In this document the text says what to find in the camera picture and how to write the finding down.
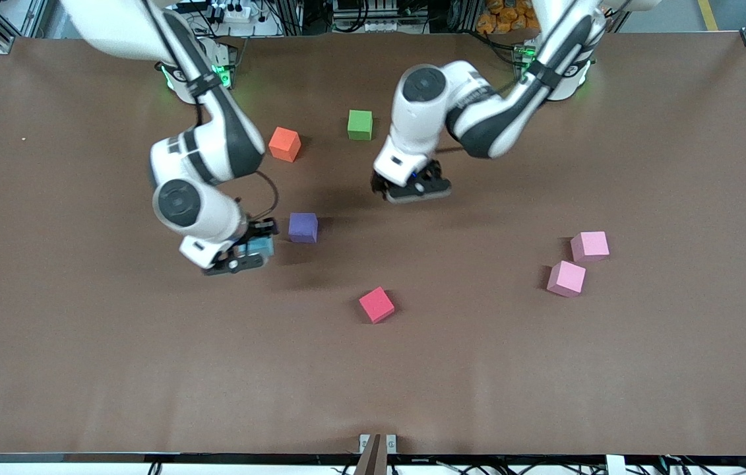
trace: pink cube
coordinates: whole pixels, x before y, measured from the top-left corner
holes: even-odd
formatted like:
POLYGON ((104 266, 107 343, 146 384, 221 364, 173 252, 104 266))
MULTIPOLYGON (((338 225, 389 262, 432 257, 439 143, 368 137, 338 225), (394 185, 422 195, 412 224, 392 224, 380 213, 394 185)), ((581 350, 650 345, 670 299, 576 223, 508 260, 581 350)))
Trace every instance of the pink cube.
POLYGON ((596 262, 610 255, 607 234, 603 231, 581 232, 572 238, 572 260, 575 262, 596 262))
POLYGON ((385 289, 382 288, 377 288, 375 291, 364 295, 360 302, 361 306, 364 307, 364 312, 367 312, 367 316, 373 323, 381 322, 396 310, 390 298, 385 294, 385 289))
POLYGON ((581 295, 581 288, 584 286, 584 274, 586 274, 586 269, 583 267, 571 262, 560 261, 559 264, 551 268, 547 289, 554 294, 563 295, 563 297, 578 297, 578 295, 581 295))

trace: orange object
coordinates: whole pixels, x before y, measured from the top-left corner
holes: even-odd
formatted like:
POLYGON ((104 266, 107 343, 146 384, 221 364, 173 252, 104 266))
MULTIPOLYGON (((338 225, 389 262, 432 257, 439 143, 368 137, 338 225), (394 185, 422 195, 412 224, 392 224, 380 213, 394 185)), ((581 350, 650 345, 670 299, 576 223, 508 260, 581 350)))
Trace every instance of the orange object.
POLYGON ((505 7, 499 12, 499 21, 503 23, 513 23, 520 16, 513 7, 505 7))
POLYGON ((273 132, 273 138, 270 139, 270 153, 279 160, 293 162, 297 160, 297 153, 302 144, 299 133, 276 127, 276 132, 273 132))
POLYGON ((496 17, 493 15, 487 15, 487 13, 484 13, 484 15, 478 17, 478 23, 476 23, 476 31, 481 33, 482 35, 489 35, 490 33, 493 33, 493 30, 496 28, 496 17))
POLYGON ((493 15, 496 15, 496 13, 501 12, 505 8, 505 0, 485 0, 485 2, 487 3, 487 9, 493 15))

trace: brown tabletop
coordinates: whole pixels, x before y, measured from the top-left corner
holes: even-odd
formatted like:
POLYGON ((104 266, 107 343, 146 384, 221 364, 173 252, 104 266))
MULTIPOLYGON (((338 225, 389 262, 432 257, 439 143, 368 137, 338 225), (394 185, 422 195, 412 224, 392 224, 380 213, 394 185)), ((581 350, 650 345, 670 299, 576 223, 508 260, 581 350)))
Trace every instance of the brown tabletop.
MULTIPOLYGON (((262 270, 204 277, 150 207, 150 145, 194 111, 150 63, 74 40, 0 56, 0 451, 746 454, 746 48, 612 35, 589 81, 454 193, 369 190, 416 63, 511 73, 469 36, 253 40, 234 91, 265 137, 275 216, 321 217, 262 270), (372 142, 346 138, 373 111, 372 142), (576 232, 613 255, 542 290, 576 232), (376 286, 398 312, 365 321, 376 286)), ((454 144, 448 137, 442 146, 454 144)), ((260 211, 257 177, 221 189, 260 211)))

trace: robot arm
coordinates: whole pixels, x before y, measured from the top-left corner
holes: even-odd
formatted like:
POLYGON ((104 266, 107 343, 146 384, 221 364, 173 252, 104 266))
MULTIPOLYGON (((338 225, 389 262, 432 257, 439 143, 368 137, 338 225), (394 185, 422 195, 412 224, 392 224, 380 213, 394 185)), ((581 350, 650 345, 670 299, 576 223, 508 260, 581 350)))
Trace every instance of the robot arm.
POLYGON ((584 83, 606 25, 598 4, 572 0, 554 15, 556 22, 544 18, 553 16, 547 10, 557 3, 538 8, 550 30, 507 98, 465 61, 406 72, 396 89, 390 135, 373 165, 373 191, 394 203, 448 195, 451 184, 432 159, 443 126, 470 156, 497 158, 510 150, 545 100, 565 99, 584 83))
POLYGON ((264 141, 223 87, 188 24, 149 0, 96 1, 93 9, 87 0, 63 2, 77 30, 95 48, 177 67, 188 93, 212 117, 150 148, 153 209, 165 226, 185 237, 180 252, 208 274, 264 265, 272 255, 275 222, 251 218, 215 188, 256 172, 264 141), (99 12, 111 12, 109 8, 121 16, 101 18, 99 12))

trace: foam cube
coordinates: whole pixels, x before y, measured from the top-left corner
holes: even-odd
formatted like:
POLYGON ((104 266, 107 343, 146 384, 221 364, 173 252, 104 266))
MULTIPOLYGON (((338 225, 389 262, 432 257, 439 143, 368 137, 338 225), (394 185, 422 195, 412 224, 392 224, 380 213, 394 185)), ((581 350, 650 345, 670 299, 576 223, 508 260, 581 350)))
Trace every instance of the foam cube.
POLYGON ((291 213, 288 235, 294 243, 316 243, 317 214, 291 213))
POLYGON ((551 268, 547 289, 554 294, 563 295, 563 297, 578 297, 578 295, 581 295, 581 288, 584 286, 585 274, 586 269, 583 267, 571 262, 560 261, 559 264, 551 268))
POLYGON ((572 260, 575 262, 596 262, 607 258, 607 234, 603 231, 581 232, 572 238, 572 260))
POLYGON ((262 255, 263 257, 273 256, 273 237, 254 237, 240 246, 240 252, 246 252, 246 255, 262 255))
POLYGON ((270 153, 279 160, 293 162, 297 160, 297 153, 303 143, 299 139, 299 133, 282 127, 276 127, 273 138, 270 139, 270 153))
POLYGON ((381 322, 396 310, 393 301, 387 297, 385 289, 377 288, 375 291, 361 297, 361 306, 364 312, 367 312, 370 321, 373 323, 381 322))
POLYGON ((373 112, 349 111, 349 125, 346 126, 352 141, 372 141, 373 112))

